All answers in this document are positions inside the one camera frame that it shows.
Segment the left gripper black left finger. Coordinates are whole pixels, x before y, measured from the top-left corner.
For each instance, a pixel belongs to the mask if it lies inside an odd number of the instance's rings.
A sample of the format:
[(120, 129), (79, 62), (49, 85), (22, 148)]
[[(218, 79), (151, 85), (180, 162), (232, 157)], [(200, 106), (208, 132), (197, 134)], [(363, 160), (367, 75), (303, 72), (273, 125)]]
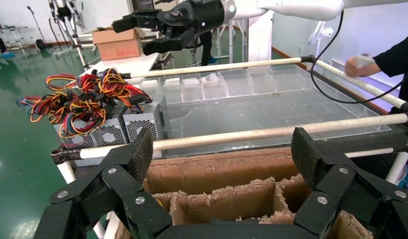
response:
[(50, 196), (34, 237), (84, 239), (101, 217), (114, 212), (134, 238), (157, 238), (172, 219), (143, 187), (152, 154), (148, 128), (132, 143), (111, 149), (93, 171)]

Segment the bare person hand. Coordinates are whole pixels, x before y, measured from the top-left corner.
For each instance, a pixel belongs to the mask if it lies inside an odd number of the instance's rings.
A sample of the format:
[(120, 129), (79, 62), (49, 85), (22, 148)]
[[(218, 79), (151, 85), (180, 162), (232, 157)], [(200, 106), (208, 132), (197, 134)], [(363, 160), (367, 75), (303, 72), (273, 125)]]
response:
[(357, 78), (377, 74), (381, 69), (371, 56), (363, 54), (350, 57), (344, 65), (344, 72), (349, 77)]

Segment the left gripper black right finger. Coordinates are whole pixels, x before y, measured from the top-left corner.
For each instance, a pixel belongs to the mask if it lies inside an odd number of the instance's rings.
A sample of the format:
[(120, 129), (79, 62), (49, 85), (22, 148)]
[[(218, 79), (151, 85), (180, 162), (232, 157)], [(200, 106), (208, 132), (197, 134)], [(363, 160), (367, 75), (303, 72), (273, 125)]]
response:
[(292, 159), (312, 189), (293, 223), (317, 239), (327, 238), (341, 211), (374, 230), (376, 239), (408, 239), (408, 193), (360, 169), (344, 153), (294, 129)]

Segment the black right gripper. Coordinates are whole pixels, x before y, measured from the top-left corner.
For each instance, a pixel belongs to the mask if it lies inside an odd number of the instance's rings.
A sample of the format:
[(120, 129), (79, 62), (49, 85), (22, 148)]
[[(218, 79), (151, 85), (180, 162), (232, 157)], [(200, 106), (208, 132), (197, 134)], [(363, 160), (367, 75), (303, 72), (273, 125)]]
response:
[(225, 10), (221, 0), (185, 0), (169, 11), (151, 9), (135, 11), (112, 23), (116, 33), (133, 28), (157, 30), (169, 38), (160, 38), (142, 47), (144, 55), (180, 51), (195, 35), (223, 24)]

